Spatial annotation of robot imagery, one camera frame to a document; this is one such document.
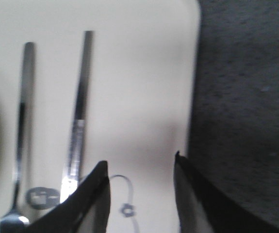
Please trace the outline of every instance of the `gray carpet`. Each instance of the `gray carpet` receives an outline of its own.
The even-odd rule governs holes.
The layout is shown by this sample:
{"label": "gray carpet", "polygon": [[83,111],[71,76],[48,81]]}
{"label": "gray carpet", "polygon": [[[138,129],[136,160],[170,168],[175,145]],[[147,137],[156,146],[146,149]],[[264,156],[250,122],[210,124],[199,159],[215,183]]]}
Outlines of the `gray carpet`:
{"label": "gray carpet", "polygon": [[189,158],[279,227],[279,1],[199,0]]}

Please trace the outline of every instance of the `white plate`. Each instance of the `white plate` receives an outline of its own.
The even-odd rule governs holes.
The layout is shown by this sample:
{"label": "white plate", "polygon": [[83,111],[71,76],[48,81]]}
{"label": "white plate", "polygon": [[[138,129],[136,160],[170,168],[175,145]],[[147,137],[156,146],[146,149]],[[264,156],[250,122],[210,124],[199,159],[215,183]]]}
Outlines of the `white plate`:
{"label": "white plate", "polygon": [[[174,154],[186,149],[199,9],[193,0],[0,0],[0,216],[12,198],[23,44],[36,43],[29,188],[60,189],[77,89],[83,32],[95,31],[83,175],[99,160],[134,186],[141,233],[178,232]],[[133,232],[119,212],[125,182],[112,180],[108,232]]]}

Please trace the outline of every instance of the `knife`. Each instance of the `knife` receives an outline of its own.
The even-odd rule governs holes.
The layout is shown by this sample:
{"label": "knife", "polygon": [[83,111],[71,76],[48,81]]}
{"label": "knife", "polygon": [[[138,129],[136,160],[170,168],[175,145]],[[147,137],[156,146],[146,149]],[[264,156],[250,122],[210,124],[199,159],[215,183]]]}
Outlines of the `knife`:
{"label": "knife", "polygon": [[77,189],[79,182],[86,124],[86,98],[90,74],[92,38],[93,32],[86,31],[69,154],[62,179],[60,203],[64,202]]}

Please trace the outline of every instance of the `metal utensil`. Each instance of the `metal utensil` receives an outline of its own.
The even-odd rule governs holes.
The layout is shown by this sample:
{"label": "metal utensil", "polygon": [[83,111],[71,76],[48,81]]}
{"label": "metal utensil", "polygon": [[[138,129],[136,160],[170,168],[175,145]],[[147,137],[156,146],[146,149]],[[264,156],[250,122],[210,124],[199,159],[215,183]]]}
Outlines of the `metal utensil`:
{"label": "metal utensil", "polygon": [[26,43],[24,48],[18,116],[14,197],[10,211],[0,219],[0,233],[17,233],[29,224],[29,220],[18,211],[17,199],[20,189],[22,154],[26,138],[27,106],[33,87],[34,56],[34,43]]}
{"label": "metal utensil", "polygon": [[92,31],[85,32],[75,115],[72,124],[68,160],[65,164],[62,179],[60,203],[64,202],[77,189],[79,182],[85,131],[85,106],[90,71],[92,37]]}

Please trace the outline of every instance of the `black object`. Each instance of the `black object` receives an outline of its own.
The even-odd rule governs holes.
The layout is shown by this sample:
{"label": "black object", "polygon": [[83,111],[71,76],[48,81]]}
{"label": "black object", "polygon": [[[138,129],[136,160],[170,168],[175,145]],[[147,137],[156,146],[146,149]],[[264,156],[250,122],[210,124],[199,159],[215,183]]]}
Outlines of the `black object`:
{"label": "black object", "polygon": [[279,1],[199,0],[192,164],[279,226]]}
{"label": "black object", "polygon": [[22,233],[105,233],[109,211],[108,167],[101,161],[66,201]]}
{"label": "black object", "polygon": [[179,153],[174,171],[181,233],[279,233],[229,199]]}

